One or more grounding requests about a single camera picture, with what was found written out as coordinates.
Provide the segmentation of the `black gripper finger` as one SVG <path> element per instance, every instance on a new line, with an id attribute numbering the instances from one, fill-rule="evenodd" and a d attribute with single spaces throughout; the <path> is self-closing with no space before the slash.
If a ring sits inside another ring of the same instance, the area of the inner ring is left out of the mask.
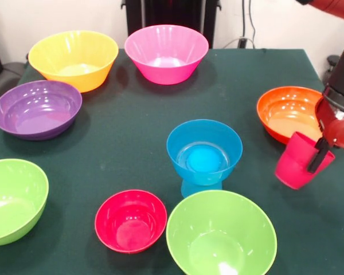
<path id="1" fill-rule="evenodd" d="M 322 161 L 325 159 L 327 152 L 330 150 L 330 146 L 327 140 L 322 137 L 316 142 L 315 149 L 317 152 L 314 154 L 307 166 L 307 171 L 312 174 L 317 171 Z"/>

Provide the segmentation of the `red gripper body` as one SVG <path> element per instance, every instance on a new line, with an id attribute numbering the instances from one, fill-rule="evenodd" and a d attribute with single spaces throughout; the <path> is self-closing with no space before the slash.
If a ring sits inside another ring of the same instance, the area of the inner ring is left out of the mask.
<path id="1" fill-rule="evenodd" d="M 315 114 L 328 144 L 344 149 L 344 110 L 321 97 L 315 106 Z"/>

